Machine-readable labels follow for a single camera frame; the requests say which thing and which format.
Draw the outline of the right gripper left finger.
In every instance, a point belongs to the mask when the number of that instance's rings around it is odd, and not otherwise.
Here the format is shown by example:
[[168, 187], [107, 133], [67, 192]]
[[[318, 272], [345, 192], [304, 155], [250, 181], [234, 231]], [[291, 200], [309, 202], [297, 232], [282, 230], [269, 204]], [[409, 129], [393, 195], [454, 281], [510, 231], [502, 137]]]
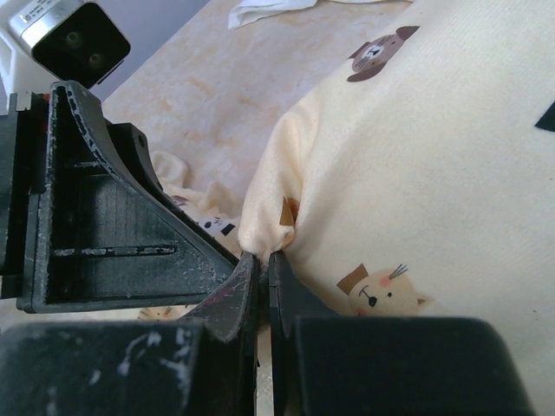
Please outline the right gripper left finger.
[[192, 345], [180, 376], [181, 415], [254, 415], [259, 261], [245, 253], [231, 276], [184, 321]]

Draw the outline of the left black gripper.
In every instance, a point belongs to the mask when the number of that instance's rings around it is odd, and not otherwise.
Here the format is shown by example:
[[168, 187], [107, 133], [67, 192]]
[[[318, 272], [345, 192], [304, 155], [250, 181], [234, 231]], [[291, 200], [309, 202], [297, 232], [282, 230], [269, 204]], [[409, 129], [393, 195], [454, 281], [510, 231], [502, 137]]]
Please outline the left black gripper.
[[1, 117], [1, 297], [28, 313], [201, 301], [236, 257], [162, 189], [146, 135], [76, 81]]

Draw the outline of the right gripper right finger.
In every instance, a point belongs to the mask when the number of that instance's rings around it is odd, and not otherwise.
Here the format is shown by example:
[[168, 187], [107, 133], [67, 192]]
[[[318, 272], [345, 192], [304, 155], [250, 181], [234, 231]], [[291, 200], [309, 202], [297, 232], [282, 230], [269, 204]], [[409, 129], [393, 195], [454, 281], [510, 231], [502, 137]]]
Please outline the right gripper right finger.
[[300, 375], [296, 321], [337, 313], [297, 277], [284, 252], [271, 254], [268, 272], [273, 409], [276, 415], [298, 415]]

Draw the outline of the cream animal print cushion cover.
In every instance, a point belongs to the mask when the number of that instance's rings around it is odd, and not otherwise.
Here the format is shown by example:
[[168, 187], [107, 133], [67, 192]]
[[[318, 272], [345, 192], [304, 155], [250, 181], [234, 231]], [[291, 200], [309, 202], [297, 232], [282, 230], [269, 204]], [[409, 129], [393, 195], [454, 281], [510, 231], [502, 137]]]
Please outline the cream animal print cushion cover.
[[338, 309], [554, 315], [551, 1], [417, 1], [275, 126], [238, 237]]

